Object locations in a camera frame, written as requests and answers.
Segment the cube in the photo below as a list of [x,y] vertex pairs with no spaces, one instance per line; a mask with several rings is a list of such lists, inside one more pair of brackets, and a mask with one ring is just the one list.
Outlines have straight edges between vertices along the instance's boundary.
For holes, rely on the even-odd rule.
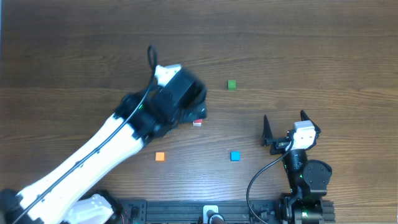
[[155,161],[158,161],[158,162],[165,161],[165,152],[156,152]]
[[236,80],[228,80],[228,90],[236,90]]
[[231,152],[231,161],[240,161],[241,153],[240,152]]

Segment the wood grain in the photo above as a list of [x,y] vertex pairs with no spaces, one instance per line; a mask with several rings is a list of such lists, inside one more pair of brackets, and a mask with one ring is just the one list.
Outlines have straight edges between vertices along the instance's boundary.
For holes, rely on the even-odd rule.
[[[149,79],[146,46],[207,85],[208,119],[181,125],[96,186],[148,200],[243,200],[299,111],[322,128],[338,222],[396,222],[398,2],[3,0],[0,188],[21,189],[84,144]],[[226,90],[235,79],[238,90]],[[154,160],[165,151],[167,161]],[[229,152],[241,151],[240,162]],[[252,198],[289,191],[278,164]]]

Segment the green block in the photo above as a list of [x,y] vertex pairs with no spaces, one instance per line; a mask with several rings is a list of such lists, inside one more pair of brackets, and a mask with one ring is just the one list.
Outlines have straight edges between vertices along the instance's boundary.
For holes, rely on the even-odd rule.
[[236,80],[228,80],[228,90],[236,90]]

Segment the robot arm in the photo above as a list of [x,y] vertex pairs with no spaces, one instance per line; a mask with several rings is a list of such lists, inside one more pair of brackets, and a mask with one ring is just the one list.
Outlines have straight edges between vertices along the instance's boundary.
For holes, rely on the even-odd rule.
[[[181,65],[158,65],[154,76],[158,84],[148,86],[149,97],[140,103],[145,93],[126,95],[115,113],[84,146],[50,174],[21,190],[16,197],[19,210],[30,206],[27,212],[30,220],[46,224],[60,223],[71,206],[113,167],[139,152],[152,139],[164,136],[179,123],[206,118],[206,88],[201,81]],[[95,151],[126,120],[126,125],[99,151]],[[94,151],[82,165],[61,178]],[[60,179],[62,181],[32,207],[32,203]]]

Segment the wooden table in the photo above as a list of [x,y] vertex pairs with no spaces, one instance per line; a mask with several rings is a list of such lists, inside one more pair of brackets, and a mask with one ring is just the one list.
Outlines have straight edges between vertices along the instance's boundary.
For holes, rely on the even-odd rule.
[[[2,13],[0,188],[49,173],[144,88],[154,43],[160,64],[181,63],[207,84],[208,119],[156,139],[96,189],[243,200],[275,159],[260,146],[264,114],[277,137],[305,109],[322,128],[308,153],[333,168],[336,219],[397,221],[398,1],[3,0]],[[251,197],[288,191],[277,164]]]

